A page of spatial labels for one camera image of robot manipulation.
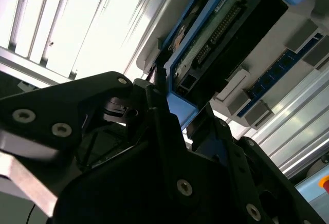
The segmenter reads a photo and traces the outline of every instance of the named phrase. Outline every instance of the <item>cable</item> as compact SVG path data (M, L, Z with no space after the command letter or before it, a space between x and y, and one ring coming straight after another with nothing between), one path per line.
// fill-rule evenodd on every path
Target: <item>cable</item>
M31 217L32 211L34 210L34 207L35 207L35 204L33 204L32 209L30 210L30 213L29 213L29 215L28 215L28 217L27 217L27 220L26 220L26 224L29 224L29 220L30 220L30 217Z
M81 162L81 166L82 167L86 167L88 165L88 160L89 160L90 155L92 154L94 145L95 145L96 140L97 140L97 136L98 136L98 132L94 133L93 136L92 136L92 139L90 141L90 144L89 144L89 146L87 148L87 152L84 155L84 157L82 159L82 162Z

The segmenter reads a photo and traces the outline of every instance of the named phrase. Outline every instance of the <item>metal bolt head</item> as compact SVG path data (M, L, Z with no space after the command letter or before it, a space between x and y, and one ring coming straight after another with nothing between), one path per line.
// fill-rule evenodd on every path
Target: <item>metal bolt head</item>
M123 78L118 78L118 81L119 81L121 84L126 84L126 83L127 83L127 80L126 80L126 79L123 79Z
M224 120L220 120L220 124L221 124L222 126L227 126L227 124L226 124L226 122L225 122Z
M248 214L255 220L255 221L260 221L261 220L261 213L259 210L251 203L248 203L246 205L246 209Z
M177 181L177 189L180 193L187 197L191 196L193 193L192 186L184 179L179 179Z
M255 143L252 140L248 139L247 141L250 146L255 146Z
M65 123L56 123L52 126L51 131L57 137L66 138L71 135L72 128Z
M14 121L19 123L30 123L35 120L35 113L29 109L17 109L12 113Z

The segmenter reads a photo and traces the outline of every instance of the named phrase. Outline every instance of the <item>metal frame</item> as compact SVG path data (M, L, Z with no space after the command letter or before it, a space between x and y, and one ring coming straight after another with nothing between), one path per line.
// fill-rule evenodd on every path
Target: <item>metal frame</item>
M38 88L70 81L69 78L63 77L3 47L0 47L0 71Z
M0 174L8 177L48 217L52 217L57 197L15 157L0 152Z

